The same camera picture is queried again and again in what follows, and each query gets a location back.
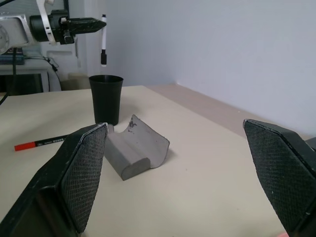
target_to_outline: cable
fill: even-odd
[[[14,0],[4,0],[4,1],[0,2],[0,6],[4,6],[12,1],[14,1]]]
[[[50,80],[49,80],[49,73],[47,72],[47,77],[48,77],[48,92],[50,92]]]
[[[15,88],[15,83],[16,83],[16,48],[13,49],[12,65],[13,65],[13,82],[12,82],[10,90],[8,90],[7,93],[5,94],[5,96],[0,100],[0,105],[2,105],[4,103],[4,101],[14,91],[14,88]]]
[[[42,57],[25,57],[25,59],[36,59],[36,60],[44,60],[44,61],[46,61],[53,68],[53,71],[56,74],[56,76],[58,78],[58,81],[59,81],[59,84],[61,86],[60,78],[59,78],[59,75],[57,74],[57,71],[58,71],[57,68],[59,68],[59,65],[58,65],[58,63],[56,63],[55,59],[47,58],[47,57],[44,57],[44,56],[42,56]]]
[[[69,15],[69,1],[68,0],[64,0],[64,8],[68,11],[68,15]]]

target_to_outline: table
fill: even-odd
[[[83,237],[274,237],[284,232],[247,141],[142,86],[122,90],[123,131],[136,114],[170,141],[167,162],[122,181],[104,159]],[[8,98],[0,107],[0,219],[60,144],[13,146],[94,123],[90,90]]]

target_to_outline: gray object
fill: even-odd
[[[307,140],[306,143],[311,147],[313,148],[314,151],[316,151],[316,137],[310,139],[310,140]]]
[[[105,158],[122,180],[151,168],[160,167],[167,157],[170,142],[133,115],[128,128],[115,133],[109,125]]]

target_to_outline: pen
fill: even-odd
[[[66,139],[67,136],[68,135],[60,136],[60,137],[54,137],[54,138],[49,138],[49,139],[35,141],[35,142],[29,142],[29,143],[25,143],[25,144],[14,146],[14,149],[15,149],[16,152],[18,152],[18,151],[31,149],[31,148],[34,148],[34,147],[45,146],[45,145],[56,143],[56,142],[63,142]]]
[[[102,15],[102,21],[107,23],[107,16]],[[102,51],[101,51],[101,66],[106,67],[107,66],[107,26],[105,26],[102,29]]]

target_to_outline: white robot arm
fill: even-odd
[[[12,1],[0,2],[0,6]],[[12,47],[26,47],[37,42],[74,43],[75,35],[94,33],[106,26],[106,22],[94,18],[70,19],[66,10],[53,10],[47,15],[45,4],[53,3],[54,0],[37,0],[40,15],[30,19],[24,14],[0,13],[0,54]]]

